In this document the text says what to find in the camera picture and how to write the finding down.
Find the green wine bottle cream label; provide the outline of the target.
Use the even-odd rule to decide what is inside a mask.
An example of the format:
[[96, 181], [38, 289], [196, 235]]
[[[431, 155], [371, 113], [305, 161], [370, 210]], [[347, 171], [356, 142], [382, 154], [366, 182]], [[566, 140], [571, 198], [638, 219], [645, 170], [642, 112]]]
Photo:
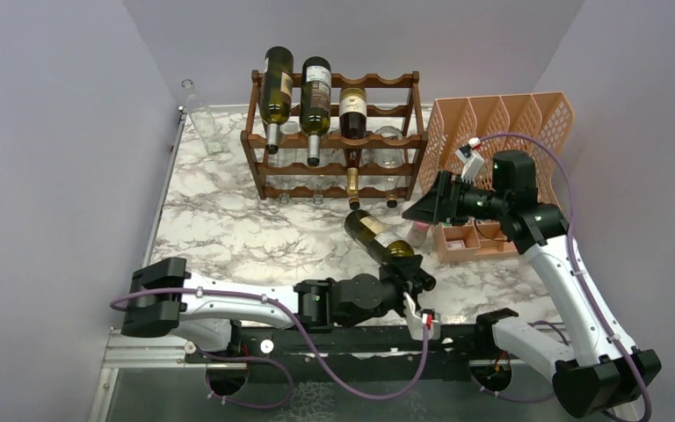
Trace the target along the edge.
[[[346, 216], [344, 230], [378, 264], [392, 262], [395, 256], [418, 255], [407, 241], [364, 209], [353, 210]], [[436, 279], [425, 270], [424, 276], [424, 291], [433, 290]]]

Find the clear glass bottle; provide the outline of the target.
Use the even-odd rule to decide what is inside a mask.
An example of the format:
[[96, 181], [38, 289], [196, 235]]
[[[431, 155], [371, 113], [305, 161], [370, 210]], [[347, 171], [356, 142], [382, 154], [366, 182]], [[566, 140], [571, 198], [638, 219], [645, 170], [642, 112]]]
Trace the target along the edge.
[[186, 109], [208, 155], [223, 152], [221, 131], [216, 125], [207, 102], [198, 93], [192, 79], [185, 79], [181, 87], [186, 95]]

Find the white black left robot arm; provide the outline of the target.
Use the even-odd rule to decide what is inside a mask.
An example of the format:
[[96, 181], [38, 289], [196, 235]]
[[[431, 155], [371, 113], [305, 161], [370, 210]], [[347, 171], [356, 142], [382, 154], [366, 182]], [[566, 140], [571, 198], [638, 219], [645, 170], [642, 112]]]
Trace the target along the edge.
[[186, 269], [183, 258], [167, 258], [134, 272], [128, 295], [111, 302], [124, 313], [122, 334], [158, 338], [174, 334], [207, 347], [218, 360], [232, 360], [241, 349], [235, 321], [249, 321], [306, 333], [353, 327], [394, 311], [414, 340], [439, 336], [439, 321], [418, 302], [425, 284], [435, 280], [419, 255], [381, 262], [376, 276], [347, 280], [303, 280], [292, 286], [245, 286], [214, 280]]

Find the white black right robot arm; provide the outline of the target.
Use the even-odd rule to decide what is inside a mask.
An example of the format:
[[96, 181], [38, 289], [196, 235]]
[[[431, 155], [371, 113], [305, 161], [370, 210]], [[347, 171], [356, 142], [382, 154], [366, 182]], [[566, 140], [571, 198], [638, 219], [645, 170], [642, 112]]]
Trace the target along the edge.
[[642, 399], [642, 418], [650, 420], [647, 387], [661, 369], [657, 354], [640, 349], [621, 328], [586, 272], [563, 212], [539, 201], [534, 160], [524, 151], [505, 150], [492, 163], [492, 189], [441, 171], [403, 218], [431, 225], [468, 218], [498, 222], [546, 287], [570, 344], [508, 316], [476, 329], [474, 350], [485, 358], [506, 351], [522, 359], [550, 379], [558, 402], [574, 418], [602, 412], [617, 420], [618, 409]]

